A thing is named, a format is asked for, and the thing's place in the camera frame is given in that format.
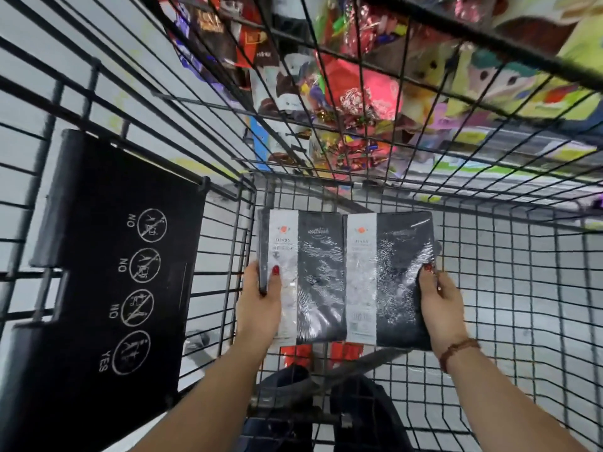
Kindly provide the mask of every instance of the forearm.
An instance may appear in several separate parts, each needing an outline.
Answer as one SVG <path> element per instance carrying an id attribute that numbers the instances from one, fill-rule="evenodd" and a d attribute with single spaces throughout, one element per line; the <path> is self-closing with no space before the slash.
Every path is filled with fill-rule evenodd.
<path id="1" fill-rule="evenodd" d="M 448 371 L 484 452 L 584 450 L 478 349 L 454 354 L 448 360 Z"/>
<path id="2" fill-rule="evenodd" d="M 133 452 L 226 452 L 241 432 L 264 353 L 237 340 Z"/>

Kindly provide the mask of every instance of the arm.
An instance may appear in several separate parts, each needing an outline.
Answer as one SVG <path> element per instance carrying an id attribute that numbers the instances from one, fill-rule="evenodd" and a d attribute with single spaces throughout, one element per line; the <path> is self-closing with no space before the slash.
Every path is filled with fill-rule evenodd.
<path id="1" fill-rule="evenodd" d="M 444 272 L 421 270 L 421 308 L 433 352 L 440 358 L 467 338 L 461 292 Z M 479 349 L 448 359 L 456 393 L 484 452 L 585 452 L 551 415 L 515 387 Z"/>
<path id="2" fill-rule="evenodd" d="M 245 269 L 236 305 L 237 334 L 230 349 L 207 370 L 132 452 L 227 452 L 245 420 L 256 373 L 280 322 L 280 276 L 275 267 L 268 294 L 258 291 L 258 263 Z"/>

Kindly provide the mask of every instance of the hand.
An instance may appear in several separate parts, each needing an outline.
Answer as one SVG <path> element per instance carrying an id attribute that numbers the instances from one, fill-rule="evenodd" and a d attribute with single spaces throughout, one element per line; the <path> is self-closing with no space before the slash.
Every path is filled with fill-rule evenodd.
<path id="1" fill-rule="evenodd" d="M 257 260 L 245 268 L 243 276 L 243 292 L 236 304 L 236 339 L 263 358 L 280 324 L 279 267 L 272 270 L 266 296 L 260 295 Z"/>
<path id="2" fill-rule="evenodd" d="M 434 274 L 425 265 L 418 276 L 421 310 L 431 338 L 431 347 L 440 358 L 448 347 L 469 337 L 465 326 L 463 296 L 447 273 Z"/>

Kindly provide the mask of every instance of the shiny plastic packaging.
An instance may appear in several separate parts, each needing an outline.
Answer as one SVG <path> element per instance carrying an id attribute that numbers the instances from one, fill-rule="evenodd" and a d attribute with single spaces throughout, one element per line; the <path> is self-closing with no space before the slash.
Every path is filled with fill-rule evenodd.
<path id="1" fill-rule="evenodd" d="M 431 349 L 418 273 L 435 260 L 430 212 L 348 214 L 347 341 Z"/>
<path id="2" fill-rule="evenodd" d="M 343 216 L 338 213 L 262 210 L 259 213 L 260 291 L 279 265 L 280 346 L 343 341 L 345 278 Z"/>

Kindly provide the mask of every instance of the red string bracelet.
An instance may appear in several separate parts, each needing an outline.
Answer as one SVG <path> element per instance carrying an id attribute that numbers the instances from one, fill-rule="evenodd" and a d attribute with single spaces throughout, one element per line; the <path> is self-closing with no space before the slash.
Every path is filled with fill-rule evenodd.
<path id="1" fill-rule="evenodd" d="M 482 348 L 479 345 L 478 340 L 473 338 L 467 338 L 461 342 L 451 345 L 450 347 L 448 347 L 448 349 L 446 349 L 446 352 L 444 352 L 440 357 L 440 368 L 442 369 L 442 372 L 448 373 L 448 369 L 446 367 L 448 359 L 454 354 L 456 354 L 459 350 L 466 349 L 467 347 L 475 347 L 477 349 Z"/>

